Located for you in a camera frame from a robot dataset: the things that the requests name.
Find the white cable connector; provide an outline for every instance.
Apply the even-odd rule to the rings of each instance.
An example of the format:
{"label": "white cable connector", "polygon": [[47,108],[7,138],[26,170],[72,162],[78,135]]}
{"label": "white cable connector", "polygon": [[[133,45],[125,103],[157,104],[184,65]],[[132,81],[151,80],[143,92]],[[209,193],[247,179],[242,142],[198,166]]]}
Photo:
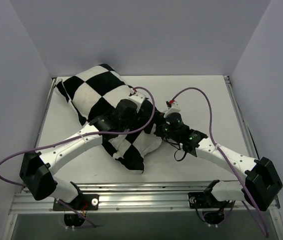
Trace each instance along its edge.
{"label": "white cable connector", "polygon": [[177,101],[174,101],[170,104],[170,106],[167,106],[167,111],[164,114],[164,118],[166,118],[169,114],[172,113],[179,113],[181,111],[181,108],[178,106]]}
{"label": "white cable connector", "polygon": [[82,135],[82,131],[78,132],[78,135],[81,136],[81,139],[85,141],[84,136]]}
{"label": "white cable connector", "polygon": [[213,152],[215,152],[216,150],[218,150],[218,148],[220,148],[222,145],[220,145],[219,143],[216,143],[215,148],[212,150],[211,154],[213,154]]}
{"label": "white cable connector", "polygon": [[130,89],[130,94],[132,95],[129,96],[128,99],[137,105],[136,110],[138,113],[139,110],[141,109],[143,102],[146,100],[146,95],[142,94],[139,91],[134,90],[133,88]]}
{"label": "white cable connector", "polygon": [[130,89],[129,89],[129,93],[130,94],[135,94],[137,91],[136,91],[136,89],[135,88],[133,88],[133,87],[131,87]]}

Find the checkered cloth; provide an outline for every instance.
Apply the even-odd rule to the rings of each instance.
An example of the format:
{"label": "checkered cloth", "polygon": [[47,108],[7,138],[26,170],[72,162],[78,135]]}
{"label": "checkered cloth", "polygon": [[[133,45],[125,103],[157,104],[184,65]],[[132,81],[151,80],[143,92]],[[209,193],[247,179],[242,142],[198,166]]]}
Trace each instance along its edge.
{"label": "checkered cloth", "polygon": [[[113,110],[120,100],[127,99],[130,88],[131,86],[126,85],[121,76],[107,64],[64,78],[57,82],[55,87],[75,110],[82,126],[95,117]],[[148,121],[152,109],[152,103],[145,100],[130,130],[143,126]],[[154,123],[147,129],[150,134],[145,133],[145,129],[134,134],[119,135],[102,146],[127,169],[143,171],[145,154],[157,149],[162,143],[162,139],[153,134],[156,129]]]}

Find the black and white checkered fabric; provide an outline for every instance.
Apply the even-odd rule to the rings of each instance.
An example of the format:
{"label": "black and white checkered fabric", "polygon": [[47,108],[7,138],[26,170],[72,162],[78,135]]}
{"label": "black and white checkered fabric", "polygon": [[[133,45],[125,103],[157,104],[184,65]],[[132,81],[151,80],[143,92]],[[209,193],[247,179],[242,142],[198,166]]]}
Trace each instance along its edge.
{"label": "black and white checkered fabric", "polygon": [[[109,65],[101,64],[60,80],[55,89],[65,97],[68,105],[77,113],[80,124],[84,126],[95,117],[113,110],[120,100],[127,99],[130,88]],[[148,121],[152,108],[152,103],[145,100],[131,131]],[[103,147],[127,169],[143,171],[145,154],[157,149],[162,143],[162,139],[153,134],[156,125],[151,123],[150,128],[150,134],[140,131],[119,135],[104,143]]]}

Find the aluminum frame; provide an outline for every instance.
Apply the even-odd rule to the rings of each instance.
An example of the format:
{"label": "aluminum frame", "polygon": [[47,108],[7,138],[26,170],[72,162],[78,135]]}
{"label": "aluminum frame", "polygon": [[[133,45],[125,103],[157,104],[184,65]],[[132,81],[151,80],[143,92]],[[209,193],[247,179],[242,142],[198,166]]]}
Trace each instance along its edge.
{"label": "aluminum frame", "polygon": [[[55,83],[56,78],[54,78],[52,81],[47,97],[45,112],[36,140],[36,146],[39,143],[39,139],[43,131]],[[250,157],[257,158],[258,154],[256,152],[254,142],[250,135],[248,126],[245,123],[243,115],[237,105],[229,77],[225,78],[225,84],[240,126],[240,130],[242,132],[248,154]],[[210,182],[207,181],[112,184],[82,183],[78,184],[78,186],[84,193],[99,194],[98,211],[91,211],[89,214],[145,213],[194,211],[193,209],[189,208],[188,193],[202,192],[209,185],[209,183]],[[9,215],[2,235],[2,239],[11,239],[18,214],[71,213],[71,211],[53,211],[53,204],[53,198],[46,198],[41,201],[34,200],[33,196],[27,188],[24,188],[21,193],[16,193],[9,210]],[[275,226],[278,239],[283,240],[283,221],[278,209],[279,206],[279,201],[278,199],[276,199],[269,206],[268,210]],[[243,204],[241,202],[236,202],[234,211],[242,209],[244,209]]]}

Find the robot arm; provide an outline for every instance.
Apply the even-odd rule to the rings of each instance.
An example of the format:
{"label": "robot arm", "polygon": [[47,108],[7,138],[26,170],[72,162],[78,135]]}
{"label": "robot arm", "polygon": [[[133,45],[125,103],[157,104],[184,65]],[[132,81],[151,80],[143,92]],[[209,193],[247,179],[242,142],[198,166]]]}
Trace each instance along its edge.
{"label": "robot arm", "polygon": [[[208,160],[233,173],[225,158],[213,144],[212,139],[185,125],[178,110],[163,116],[156,134],[178,143],[186,153]],[[258,160],[244,156],[219,144],[216,146],[225,153],[233,164],[232,166],[245,183],[258,208],[261,211],[266,211],[283,187],[272,161],[265,157]],[[214,180],[204,193],[206,200],[211,204],[223,201],[247,201],[252,204],[238,181]]]}
{"label": "robot arm", "polygon": [[122,99],[116,108],[104,115],[93,119],[80,131],[67,139],[80,137],[67,141],[50,151],[28,152],[24,155],[19,176],[29,191],[39,201],[47,197],[61,199],[73,208],[82,208],[85,204],[80,189],[73,183],[54,176],[65,164],[83,152],[107,142],[118,135],[99,135],[88,133],[98,132],[124,132],[131,127],[137,117],[141,105],[146,99],[140,92],[134,92],[128,99]]}
{"label": "robot arm", "polygon": [[[19,175],[35,200],[54,197],[63,200],[73,208],[81,208],[84,204],[84,197],[79,188],[74,183],[64,181],[54,174],[81,153],[117,136],[99,134],[83,136],[84,134],[99,131],[123,132],[129,129],[130,123],[134,122],[145,99],[146,97],[141,93],[134,94],[129,99],[120,101],[113,112],[96,117],[90,124],[70,137],[82,136],[81,138],[66,142],[43,154],[40,152],[26,153]],[[155,119],[157,126],[155,134],[178,143],[186,153],[208,160],[233,173],[222,154],[214,146],[213,141],[206,134],[190,129],[183,123],[178,104],[176,102],[167,103],[167,107],[166,113],[159,114]],[[257,160],[224,146],[218,145],[218,147],[223,150],[240,178],[245,182],[245,186],[259,209],[266,211],[283,187],[272,161],[265,157]],[[204,193],[207,201],[212,204],[223,201],[250,203],[238,181],[214,180]]]}

